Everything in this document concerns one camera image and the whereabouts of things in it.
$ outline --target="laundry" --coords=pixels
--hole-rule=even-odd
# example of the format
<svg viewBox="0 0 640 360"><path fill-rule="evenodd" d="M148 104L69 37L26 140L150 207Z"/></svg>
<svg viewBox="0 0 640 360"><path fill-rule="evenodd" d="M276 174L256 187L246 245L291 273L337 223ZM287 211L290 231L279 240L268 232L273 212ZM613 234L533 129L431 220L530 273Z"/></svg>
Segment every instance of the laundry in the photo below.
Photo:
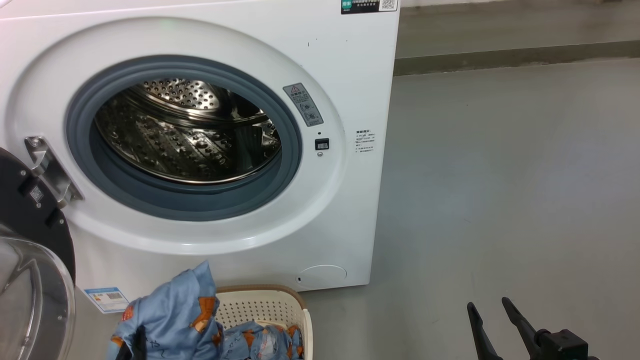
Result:
<svg viewBox="0 0 640 360"><path fill-rule="evenodd" d="M218 360L223 327L209 263L186 270L136 299L122 314L107 360Z"/></svg>
<svg viewBox="0 0 640 360"><path fill-rule="evenodd" d="M224 333L220 360L299 360L304 348L300 329L247 322Z"/></svg>

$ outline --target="gray rubber seal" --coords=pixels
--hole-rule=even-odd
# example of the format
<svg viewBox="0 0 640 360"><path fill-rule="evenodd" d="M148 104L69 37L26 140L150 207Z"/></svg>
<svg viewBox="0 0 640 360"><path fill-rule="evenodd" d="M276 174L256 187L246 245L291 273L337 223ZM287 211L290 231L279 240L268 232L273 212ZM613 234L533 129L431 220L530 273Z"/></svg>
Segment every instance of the gray rubber seal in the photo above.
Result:
<svg viewBox="0 0 640 360"><path fill-rule="evenodd" d="M165 181L126 163L93 123L98 109L118 92L149 79L198 79L251 101L278 129L282 148L257 174L229 184L195 186ZM67 142L80 169L118 202L156 217L209 221L253 211L280 194L302 155L300 129L283 101L264 84L228 65L189 56L150 56L102 71L76 93L67 111Z"/></svg>

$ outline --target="open washing machine door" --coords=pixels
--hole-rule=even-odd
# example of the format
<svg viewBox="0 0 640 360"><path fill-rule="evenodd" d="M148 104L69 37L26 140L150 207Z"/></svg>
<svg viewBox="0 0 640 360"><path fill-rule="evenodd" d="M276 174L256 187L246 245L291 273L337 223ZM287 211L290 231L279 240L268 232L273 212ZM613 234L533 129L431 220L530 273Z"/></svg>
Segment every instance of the open washing machine door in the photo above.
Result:
<svg viewBox="0 0 640 360"><path fill-rule="evenodd" d="M52 170L56 166L42 165ZM49 186L0 148L3 359L59 360L69 350L75 318L74 248Z"/></svg>

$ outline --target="brown basket rim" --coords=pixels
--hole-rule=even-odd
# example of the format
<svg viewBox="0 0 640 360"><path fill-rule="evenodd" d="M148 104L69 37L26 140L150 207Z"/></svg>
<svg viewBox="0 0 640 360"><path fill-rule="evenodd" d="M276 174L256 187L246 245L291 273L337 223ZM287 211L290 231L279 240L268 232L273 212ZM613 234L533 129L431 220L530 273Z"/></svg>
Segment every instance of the brown basket rim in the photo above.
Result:
<svg viewBox="0 0 640 360"><path fill-rule="evenodd" d="M240 291L282 291L294 297L298 301L298 304L302 310L307 308L307 303L302 299L302 296L292 288L284 285L237 285L237 286L222 286L216 290L216 293L235 293Z"/></svg>

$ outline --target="qr code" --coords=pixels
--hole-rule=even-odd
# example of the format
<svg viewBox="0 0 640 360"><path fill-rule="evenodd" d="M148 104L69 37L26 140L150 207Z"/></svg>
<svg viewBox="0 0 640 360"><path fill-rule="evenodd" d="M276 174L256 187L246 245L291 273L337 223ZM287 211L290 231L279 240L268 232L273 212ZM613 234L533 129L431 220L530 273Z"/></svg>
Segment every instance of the qr code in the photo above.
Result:
<svg viewBox="0 0 640 360"><path fill-rule="evenodd" d="M381 12L394 12L398 9L398 0L380 0Z"/></svg>
<svg viewBox="0 0 640 360"><path fill-rule="evenodd" d="M122 299L122 295L120 295L120 293L107 293L107 296L111 300Z"/></svg>

